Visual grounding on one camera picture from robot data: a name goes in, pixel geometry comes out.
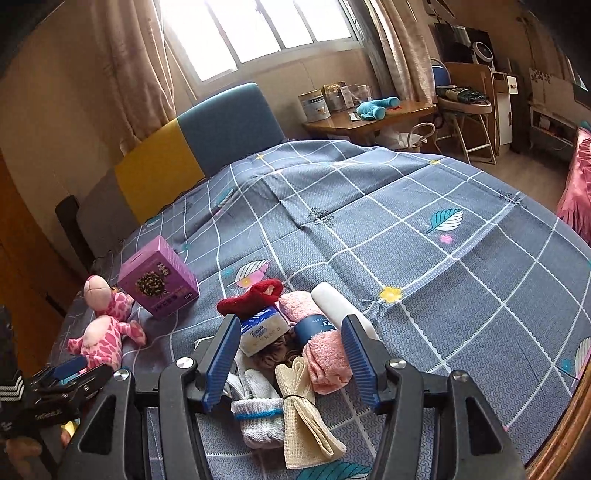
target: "beige curtain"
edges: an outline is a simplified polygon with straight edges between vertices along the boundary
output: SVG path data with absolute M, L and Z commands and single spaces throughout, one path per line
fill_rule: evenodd
M 378 30 L 398 96 L 434 102 L 435 81 L 417 19 L 405 0 L 365 0 Z
M 92 0 L 95 36 L 127 132 L 126 154 L 176 117 L 158 0 Z

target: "metal can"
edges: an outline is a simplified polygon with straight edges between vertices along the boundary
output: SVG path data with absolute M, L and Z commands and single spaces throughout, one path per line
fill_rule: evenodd
M 329 108 L 320 90 L 312 90 L 298 95 L 308 122 L 317 122 L 330 117 Z

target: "white cabinet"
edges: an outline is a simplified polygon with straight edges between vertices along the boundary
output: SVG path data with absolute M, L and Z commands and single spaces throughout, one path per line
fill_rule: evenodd
M 513 142 L 513 118 L 511 95 L 517 95 L 517 78 L 502 72 L 493 72 L 496 95 L 496 120 L 499 128 L 499 145 Z

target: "product box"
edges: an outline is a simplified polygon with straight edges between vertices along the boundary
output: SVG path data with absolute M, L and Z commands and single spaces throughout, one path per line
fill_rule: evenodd
M 121 266 L 118 285 L 157 318 L 199 296 L 195 275 L 161 235 Z
M 252 356 L 272 344 L 290 329 L 283 315 L 268 307 L 241 323 L 240 350 Z

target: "beige cloth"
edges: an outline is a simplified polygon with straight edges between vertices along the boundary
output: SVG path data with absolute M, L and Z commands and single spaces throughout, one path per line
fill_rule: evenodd
M 398 97 L 434 102 L 435 79 L 417 19 L 405 0 L 365 0 L 378 30 Z
M 159 0 L 92 0 L 91 16 L 115 102 L 126 154 L 176 118 Z
M 314 406 L 314 391 L 303 357 L 297 357 L 291 368 L 277 365 L 277 383 L 284 397 L 284 453 L 288 469 L 321 465 L 341 458 L 347 447 L 330 432 Z

